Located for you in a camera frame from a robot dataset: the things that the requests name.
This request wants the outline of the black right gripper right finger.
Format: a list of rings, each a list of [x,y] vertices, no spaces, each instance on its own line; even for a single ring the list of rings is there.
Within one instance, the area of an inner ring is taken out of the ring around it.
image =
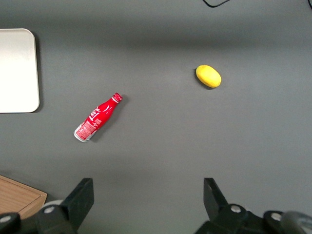
[[[205,178],[203,202],[209,220],[196,231],[197,234],[262,234],[262,219],[238,204],[225,199],[213,178]]]

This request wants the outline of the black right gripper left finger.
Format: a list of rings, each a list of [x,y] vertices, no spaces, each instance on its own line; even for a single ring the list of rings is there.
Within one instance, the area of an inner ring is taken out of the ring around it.
[[[61,202],[54,201],[36,214],[39,234],[76,234],[94,204],[92,178],[84,178]]]

